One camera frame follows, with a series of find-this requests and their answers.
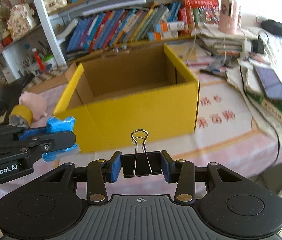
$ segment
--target smartphone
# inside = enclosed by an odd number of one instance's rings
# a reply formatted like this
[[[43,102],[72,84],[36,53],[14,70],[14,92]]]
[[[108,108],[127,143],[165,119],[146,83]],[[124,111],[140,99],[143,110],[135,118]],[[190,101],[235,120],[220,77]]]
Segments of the smartphone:
[[[282,103],[282,84],[275,71],[271,68],[256,66],[253,68],[265,98]]]

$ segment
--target blue book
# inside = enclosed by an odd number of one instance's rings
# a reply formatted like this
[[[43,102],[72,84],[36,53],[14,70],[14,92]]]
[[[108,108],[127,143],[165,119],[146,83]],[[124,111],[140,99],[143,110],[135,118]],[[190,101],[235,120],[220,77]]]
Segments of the blue book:
[[[124,9],[121,10],[117,10],[110,22],[110,24],[108,25],[108,27],[105,29],[105,32],[103,34],[103,37],[101,38],[100,44],[98,45],[98,49],[102,49],[103,44],[105,43],[105,40],[108,38],[113,26],[119,21],[119,18],[122,16],[122,14],[124,13]]]
[[[178,12],[179,12],[180,8],[181,8],[181,2],[177,2],[176,10],[175,10],[174,14],[172,15],[172,18],[169,19],[169,20],[171,20],[171,22],[174,22],[175,19],[178,17]]]
[[[97,30],[98,30],[98,28],[99,28],[99,26],[100,26],[100,24],[101,24],[101,22],[102,22],[104,16],[105,16],[105,13],[100,13],[100,14],[97,16],[98,19],[97,19],[97,21],[96,21],[96,24],[94,25],[94,27],[93,27],[93,29],[92,29],[90,35],[87,37],[87,39],[86,39],[86,41],[85,41],[85,44],[84,44],[84,49],[85,49],[86,51],[89,49],[90,44],[91,44],[91,42],[92,42],[92,40],[93,40],[93,37],[94,37],[94,35],[96,34],[96,32],[97,32]]]
[[[92,22],[92,19],[91,18],[88,18],[88,19],[84,19],[83,20],[83,23],[82,23],[82,26],[78,32],[78,35],[77,35],[77,39],[74,41],[73,43],[73,46],[71,47],[71,50],[76,50],[78,49],[79,47],[79,44],[80,44],[80,40],[85,32],[85,30],[88,28],[88,26],[91,24]]]
[[[105,33],[105,30],[106,30],[107,27],[109,26],[109,24],[110,24],[110,22],[112,21],[112,19],[113,19],[113,17],[114,17],[114,15],[115,15],[116,12],[117,12],[117,11],[114,10],[114,11],[110,14],[108,20],[106,21],[105,25],[103,26],[101,32],[100,32],[99,35],[98,35],[98,38],[97,38],[97,40],[96,40],[96,43],[95,43],[94,46],[93,46],[93,50],[97,50],[97,49],[98,49],[100,40],[102,39],[102,37],[103,37],[103,35],[104,35],[104,33]]]
[[[170,14],[169,17],[167,18],[167,22],[171,22],[174,19],[174,13],[176,11],[176,8],[177,8],[177,2],[172,3]]]
[[[137,9],[132,9],[130,13],[128,14],[127,18],[123,21],[121,26],[119,27],[117,33],[113,36],[112,40],[109,43],[109,46],[111,47],[115,41],[115,39],[118,37],[120,32],[123,30],[124,26],[127,24],[128,20],[132,17],[132,15],[137,11]]]
[[[80,30],[80,25],[82,24],[83,20],[79,20],[79,23],[78,25],[76,26],[72,36],[71,36],[71,39],[69,41],[69,44],[68,44],[68,47],[66,48],[66,52],[69,52],[71,50],[71,47],[73,46],[73,43],[74,43],[74,40],[75,40],[75,37],[77,35],[77,33],[79,32]]]

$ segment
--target red glue bottle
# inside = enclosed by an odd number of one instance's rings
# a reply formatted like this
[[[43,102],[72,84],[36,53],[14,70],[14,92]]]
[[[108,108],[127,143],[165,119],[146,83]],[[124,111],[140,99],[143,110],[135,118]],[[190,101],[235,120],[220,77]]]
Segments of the red glue bottle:
[[[41,58],[40,58],[40,56],[39,56],[39,54],[37,52],[37,49],[33,48],[32,52],[33,52],[33,54],[35,56],[35,59],[37,60],[37,63],[39,64],[40,71],[45,71],[46,70],[45,66],[44,66],[44,64],[43,64],[43,62],[42,62],[42,60],[41,60]]]

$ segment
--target blue plastic package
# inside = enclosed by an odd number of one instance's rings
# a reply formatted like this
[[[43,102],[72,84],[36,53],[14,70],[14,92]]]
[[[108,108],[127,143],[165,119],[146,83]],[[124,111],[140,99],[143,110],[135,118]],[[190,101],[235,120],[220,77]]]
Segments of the blue plastic package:
[[[75,118],[73,116],[67,117],[63,121],[56,117],[51,117],[47,121],[46,133],[73,131],[74,123],[75,123]],[[44,153],[42,154],[42,158],[45,162],[52,162],[55,160],[59,160],[66,155],[75,154],[78,152],[80,152],[80,148],[75,143],[72,147],[67,149],[54,151],[50,153]]]

